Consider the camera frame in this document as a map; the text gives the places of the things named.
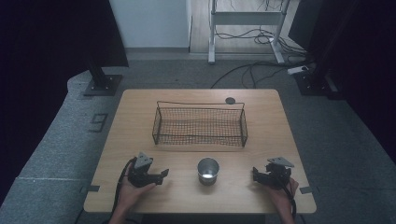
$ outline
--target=white wall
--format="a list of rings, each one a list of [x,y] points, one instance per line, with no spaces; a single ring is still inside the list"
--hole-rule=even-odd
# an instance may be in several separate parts
[[[125,48],[188,48],[191,0],[110,0]]]

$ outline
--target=cable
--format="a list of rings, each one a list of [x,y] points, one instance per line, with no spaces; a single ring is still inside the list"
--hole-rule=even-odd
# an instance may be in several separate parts
[[[267,2],[265,3],[265,11],[267,11],[268,10],[268,6],[270,5],[270,1],[269,0],[267,0]]]
[[[218,84],[218,82],[220,82],[223,78],[227,77],[229,74],[231,74],[231,72],[238,70],[239,68],[243,68],[243,67],[247,67],[250,66],[250,64],[245,64],[245,65],[241,65],[239,67],[236,67],[234,69],[232,69],[231,71],[227,72],[226,74],[224,74],[223,76],[221,76],[220,78],[218,78],[218,80],[216,80],[216,82],[210,87],[210,89],[213,89],[216,84]]]
[[[245,87],[245,89],[248,89],[248,87],[245,86],[245,82],[244,82],[245,74],[251,69],[251,66],[247,70],[245,70],[245,72],[241,76],[241,83],[242,83],[242,86]]]
[[[233,7],[233,0],[230,0],[230,4],[231,4],[231,7],[233,8],[233,10],[236,11],[236,9]]]
[[[249,73],[250,73],[251,80],[253,81],[253,89],[257,89],[256,88],[256,81],[254,80],[254,76],[253,76],[253,72],[252,72],[253,67],[254,66],[251,66],[251,68],[249,69]]]
[[[301,221],[306,224],[305,218],[303,217],[303,215],[300,215]]]
[[[81,214],[82,214],[83,212],[84,212],[84,208],[81,208],[81,211],[79,211],[78,216],[76,217],[75,224],[78,223],[79,218],[81,217]]]
[[[286,70],[286,69],[288,69],[288,68],[279,69],[279,70],[277,70],[276,72],[274,72],[273,74],[271,74],[271,75],[268,76],[268,77],[262,77],[262,78],[260,78],[259,80],[256,81],[256,84],[259,83],[259,82],[261,82],[261,81],[263,81],[263,80],[265,80],[265,79],[267,79],[267,78],[274,77],[277,73],[279,73],[279,72],[281,72],[281,71],[283,71],[283,70]]]
[[[259,7],[257,8],[257,10],[256,11],[259,11],[259,9],[260,9],[260,7],[264,4],[264,2],[265,1],[267,1],[268,2],[268,0],[262,0],[262,3],[259,5]]]
[[[116,194],[115,194],[115,196],[114,196],[113,209],[111,210],[111,215],[110,215],[110,217],[113,216],[114,211],[116,210],[117,204],[119,203],[120,189],[121,189],[121,187],[122,187],[122,185],[121,185],[121,184],[122,184],[122,180],[123,180],[123,178],[124,178],[125,176],[128,176],[128,175],[125,175],[125,174],[126,174],[126,169],[128,168],[129,164],[131,164],[131,162],[132,162],[132,160],[129,160],[129,161],[126,163],[125,167],[122,169],[122,172],[121,172],[121,174],[120,174],[119,181],[117,182]],[[134,220],[134,219],[127,218],[126,220],[127,220],[127,221],[132,221],[133,223],[136,223],[136,224],[139,224],[139,222],[136,221],[136,220]]]
[[[262,25],[260,26],[260,31],[261,31],[261,36],[266,36],[266,37],[275,36],[274,33],[266,31],[266,30],[263,30],[262,29]],[[286,40],[291,42],[291,40],[283,38],[281,36],[278,39],[278,43],[280,44],[280,46],[282,47],[283,50],[285,50],[286,52],[289,52],[289,53],[306,54],[306,50],[305,49],[292,47],[286,42]]]
[[[243,33],[241,35],[229,35],[229,34],[219,33],[217,28],[215,27],[215,33],[220,39],[234,39],[234,38],[250,39],[250,38],[257,38],[256,35],[254,35],[254,36],[244,36],[244,35],[250,34],[251,32],[254,32],[254,31],[260,31],[260,29],[249,30],[249,31],[247,31],[247,32],[245,32],[245,33]]]
[[[273,6],[270,7],[270,6],[269,6],[269,0],[267,0],[267,5],[266,5],[266,8],[265,8],[265,11],[268,10],[268,7],[270,7],[272,10],[276,10],[277,8],[279,8],[279,11],[282,11],[283,1],[284,1],[284,0],[281,0],[281,1],[280,1],[280,4],[277,5],[277,7],[275,7],[275,2],[276,2],[276,1],[274,1]]]
[[[277,176],[276,176],[276,180],[280,184],[280,186],[282,186],[282,189],[285,190],[286,194],[288,195],[288,198],[289,198],[289,201],[290,201],[291,207],[292,207],[291,215],[293,216],[293,219],[295,219],[296,213],[297,213],[297,205],[296,205],[296,201],[294,201],[294,196],[292,195],[292,189],[291,189],[292,185],[290,183],[290,180],[288,183],[290,185],[290,190],[288,190],[288,188],[286,188],[286,186],[282,183],[282,181],[280,181],[280,179]]]

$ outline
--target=wire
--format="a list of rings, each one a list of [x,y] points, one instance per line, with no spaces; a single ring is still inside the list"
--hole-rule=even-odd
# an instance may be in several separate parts
[[[225,77],[227,77],[228,75],[230,75],[231,72],[233,72],[233,71],[235,71],[235,70],[238,70],[238,69],[240,69],[240,68],[243,68],[243,67],[248,67],[248,66],[250,66],[250,64],[241,65],[241,66],[238,66],[238,67],[232,69],[231,71],[227,72],[226,74],[224,74],[223,76],[221,76],[218,80],[216,80],[216,82],[210,87],[210,89],[213,89],[213,88],[216,86],[216,84],[218,84],[218,82],[220,82],[223,78],[225,78]]]
[[[122,179],[127,176],[126,174],[126,169],[128,168],[129,164],[132,162],[132,160],[129,160],[125,167],[122,169],[122,172],[120,174],[120,178],[119,181],[117,182],[117,188],[116,188],[116,194],[114,195],[114,203],[113,203],[113,209],[111,210],[111,215],[110,217],[113,216],[114,211],[116,210],[117,204],[119,203],[119,196],[120,196],[120,188],[121,188],[121,183],[122,183]]]
[[[286,188],[286,186],[282,183],[282,181],[280,181],[280,179],[277,176],[276,176],[276,180],[280,184],[282,189],[285,190],[285,193],[288,195],[289,201],[290,201],[291,206],[292,206],[291,215],[293,216],[293,219],[295,219],[296,218],[296,213],[297,213],[297,205],[296,205],[296,202],[294,201],[294,196],[293,196],[292,192],[290,193],[288,188]]]
[[[290,179],[289,179],[289,185],[290,185],[290,193],[291,193],[291,195],[294,195],[294,194],[293,194],[293,188],[291,187]]]
[[[81,208],[81,211],[79,211],[79,213],[78,213],[78,216],[76,217],[76,221],[75,221],[75,224],[77,224],[78,223],[78,221],[79,221],[79,218],[81,217],[81,214],[84,212],[84,209],[83,208]]]
[[[265,79],[267,79],[267,78],[274,77],[277,73],[279,73],[279,72],[281,72],[281,71],[283,71],[283,70],[286,70],[286,69],[288,69],[288,68],[279,69],[279,70],[277,70],[276,72],[274,72],[273,74],[271,74],[271,75],[268,76],[268,77],[262,77],[262,78],[260,78],[259,80],[256,81],[256,84],[259,83],[259,82],[261,82],[261,81],[263,81],[263,80],[265,80]]]
[[[303,217],[303,215],[300,215],[301,220],[303,221],[304,224],[306,224],[305,218]]]
[[[251,68],[249,69],[249,73],[250,73],[251,80],[253,81],[253,89],[257,89],[256,88],[256,80],[254,80],[254,76],[253,76],[252,70],[253,70],[253,66],[251,66]]]
[[[259,11],[259,9],[260,9],[260,7],[264,4],[264,2],[265,1],[267,1],[268,2],[268,0],[262,0],[262,3],[259,5],[259,7],[257,8],[257,10],[256,11]]]
[[[126,218],[125,221],[133,222],[134,224],[140,224],[140,222],[138,222],[134,219],[131,219],[131,218]]]
[[[269,0],[267,0],[266,1],[266,3],[265,3],[265,11],[267,11],[268,10],[268,6],[270,5],[270,1]]]
[[[233,8],[233,10],[236,11],[236,9],[233,7],[233,0],[230,0],[230,4],[231,4],[231,7]]]
[[[281,0],[281,1],[280,1],[280,4],[277,5],[277,7],[276,7],[276,6],[275,6],[276,1],[274,1],[274,3],[273,3],[272,6],[269,6],[269,2],[270,2],[270,1],[267,0],[265,11],[268,10],[268,7],[271,8],[272,10],[276,10],[277,8],[279,8],[279,11],[282,11],[283,1],[284,1],[284,0]]]
[[[241,76],[241,83],[242,83],[242,86],[245,87],[245,89],[248,89],[248,87],[245,85],[245,82],[244,82],[245,74],[248,72],[248,70],[250,70],[250,68],[251,68],[251,66],[247,70],[245,70],[245,72]]]
[[[215,32],[216,35],[217,35],[220,39],[234,39],[234,38],[239,38],[239,39],[251,39],[251,38],[257,38],[257,35],[253,35],[253,36],[244,36],[244,35],[248,35],[248,34],[250,34],[250,33],[252,33],[252,32],[255,32],[255,31],[260,31],[260,29],[249,30],[249,31],[247,31],[247,32],[245,32],[245,33],[243,33],[243,34],[241,34],[241,35],[229,35],[229,34],[219,33],[218,30],[216,29],[216,27],[215,27],[215,31],[216,31],[216,32]]]

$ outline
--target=wooden table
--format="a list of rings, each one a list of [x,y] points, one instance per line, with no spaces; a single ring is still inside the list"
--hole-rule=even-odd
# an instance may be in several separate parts
[[[157,101],[183,103],[219,103],[233,97],[245,103],[248,139],[245,147],[219,145],[155,145],[152,128]],[[139,151],[154,158],[148,173],[170,169],[163,184],[144,195],[136,213],[274,213],[262,185],[252,180],[255,166],[265,172],[267,159],[284,157],[294,164],[291,176],[300,188],[309,186],[298,150],[290,131],[279,95],[275,90],[128,90],[108,134],[84,204],[87,212],[111,212],[120,172]],[[201,158],[218,161],[220,170],[215,185],[200,184],[197,164]],[[312,193],[297,190],[297,212],[314,213]]]

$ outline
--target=power strip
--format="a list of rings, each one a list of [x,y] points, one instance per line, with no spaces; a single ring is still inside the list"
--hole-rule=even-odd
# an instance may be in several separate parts
[[[295,68],[288,69],[288,74],[294,75],[294,74],[298,74],[298,73],[308,72],[308,70],[309,69],[306,66],[295,67]]]

